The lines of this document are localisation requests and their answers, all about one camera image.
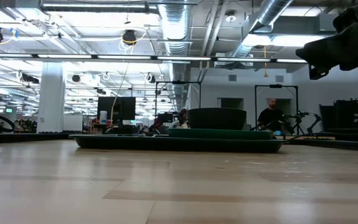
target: green platform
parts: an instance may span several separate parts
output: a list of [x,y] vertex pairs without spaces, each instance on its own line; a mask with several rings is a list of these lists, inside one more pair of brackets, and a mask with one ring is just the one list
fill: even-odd
[[270,131],[218,130],[218,129],[182,129],[170,128],[167,132],[171,138],[200,139],[236,139],[236,140],[269,140],[273,138]]

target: monitor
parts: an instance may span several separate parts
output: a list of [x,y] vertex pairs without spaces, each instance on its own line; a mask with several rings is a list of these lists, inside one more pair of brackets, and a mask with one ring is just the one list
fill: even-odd
[[[115,96],[101,96],[98,98],[98,119],[100,111],[107,111],[107,119],[111,117],[111,107]],[[113,109],[113,120],[135,119],[136,97],[117,97]]]

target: person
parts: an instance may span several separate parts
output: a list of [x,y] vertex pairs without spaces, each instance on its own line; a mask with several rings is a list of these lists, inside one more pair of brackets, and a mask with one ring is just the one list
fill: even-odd
[[171,124],[170,128],[187,128],[187,110],[182,109],[177,114],[177,118],[178,119]]
[[276,108],[277,100],[270,98],[267,100],[268,108],[264,109],[258,118],[258,127],[260,129],[269,129],[271,131],[281,131],[280,121],[283,121],[284,114]]

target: black metal frame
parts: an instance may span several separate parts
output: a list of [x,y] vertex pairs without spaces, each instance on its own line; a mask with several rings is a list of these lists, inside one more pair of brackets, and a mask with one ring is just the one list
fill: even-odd
[[[258,87],[269,87],[269,88],[294,88],[295,89],[295,98],[296,98],[296,112],[299,110],[299,99],[298,99],[298,86],[295,85],[255,85],[255,127],[258,125],[258,109],[257,109],[257,89]],[[296,127],[296,132],[299,134],[299,126]]]
[[157,92],[159,91],[158,84],[160,84],[160,83],[172,83],[174,85],[198,84],[200,86],[200,89],[199,89],[200,95],[198,96],[200,100],[199,100],[198,106],[199,106],[199,108],[201,108],[201,82],[157,81],[157,82],[155,82],[155,108],[154,108],[155,109],[155,112],[154,112],[155,117],[157,117],[157,96],[158,96]]

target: air duct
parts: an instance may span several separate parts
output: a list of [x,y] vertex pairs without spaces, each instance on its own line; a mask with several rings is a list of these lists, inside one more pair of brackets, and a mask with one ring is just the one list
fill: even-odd
[[[158,9],[161,15],[161,28],[166,40],[187,40],[190,21],[190,6],[181,4],[161,4]],[[166,42],[168,55],[188,55],[189,46],[184,42]],[[170,77],[172,81],[188,81],[190,79],[190,65],[185,63],[171,63]],[[186,105],[188,85],[174,85],[173,92],[178,110]]]
[[262,27],[272,26],[292,1],[293,0],[264,0],[260,6],[260,10],[247,17],[244,22],[244,28],[246,29],[243,30],[243,33],[245,33],[244,40],[239,44],[236,50],[233,51],[230,57],[246,57],[253,47],[247,45],[245,41],[248,33]]

